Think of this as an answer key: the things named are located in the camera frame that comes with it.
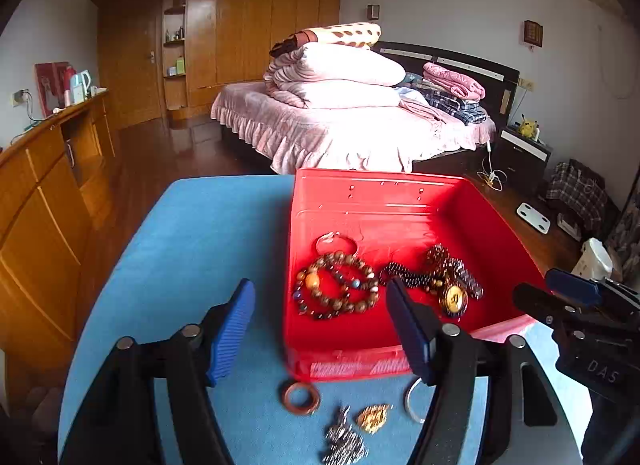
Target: metal bolt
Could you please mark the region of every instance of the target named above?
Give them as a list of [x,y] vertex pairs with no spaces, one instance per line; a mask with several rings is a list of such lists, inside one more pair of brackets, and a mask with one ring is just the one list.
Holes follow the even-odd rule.
[[187,324],[187,326],[180,330],[180,333],[188,339],[193,339],[193,337],[197,337],[200,334],[200,326],[197,324]]
[[517,348],[523,348],[527,345],[527,341],[520,335],[511,335],[511,337],[509,337],[509,342],[512,346]]
[[123,337],[116,342],[116,347],[119,350],[128,350],[133,346],[133,339],[131,337]]
[[442,332],[449,337],[457,337],[460,335],[460,328],[455,324],[447,323],[442,326]]

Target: yellow plush toy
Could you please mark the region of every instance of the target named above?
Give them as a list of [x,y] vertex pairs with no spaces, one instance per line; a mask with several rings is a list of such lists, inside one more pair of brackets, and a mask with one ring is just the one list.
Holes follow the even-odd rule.
[[538,123],[535,120],[522,120],[518,132],[525,138],[533,138],[536,135]]

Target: black headboard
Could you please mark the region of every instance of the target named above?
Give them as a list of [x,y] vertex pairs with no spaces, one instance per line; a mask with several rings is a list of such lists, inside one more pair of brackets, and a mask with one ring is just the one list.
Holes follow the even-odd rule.
[[498,130],[506,127],[520,77],[518,70],[471,55],[417,44],[380,41],[371,49],[420,76],[424,63],[433,62],[473,77],[486,91],[480,105],[489,113]]

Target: bed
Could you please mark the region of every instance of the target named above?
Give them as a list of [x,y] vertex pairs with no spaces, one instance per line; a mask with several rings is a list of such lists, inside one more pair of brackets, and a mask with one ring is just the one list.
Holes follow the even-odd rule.
[[457,175],[477,166],[483,150],[476,146],[506,125],[519,72],[427,46],[378,42],[373,49],[408,72],[421,74],[431,61],[472,76],[486,89],[481,104],[492,119],[465,126],[451,117],[434,126],[401,108],[298,109],[268,97],[262,82],[226,86],[211,118],[226,126],[223,140],[239,156],[279,174],[307,166]]

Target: orange bead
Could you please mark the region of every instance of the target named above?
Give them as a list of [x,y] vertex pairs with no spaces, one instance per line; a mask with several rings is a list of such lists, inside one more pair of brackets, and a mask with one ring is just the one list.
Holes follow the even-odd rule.
[[317,273],[309,273],[306,276],[305,285],[308,289],[320,288],[320,276]]

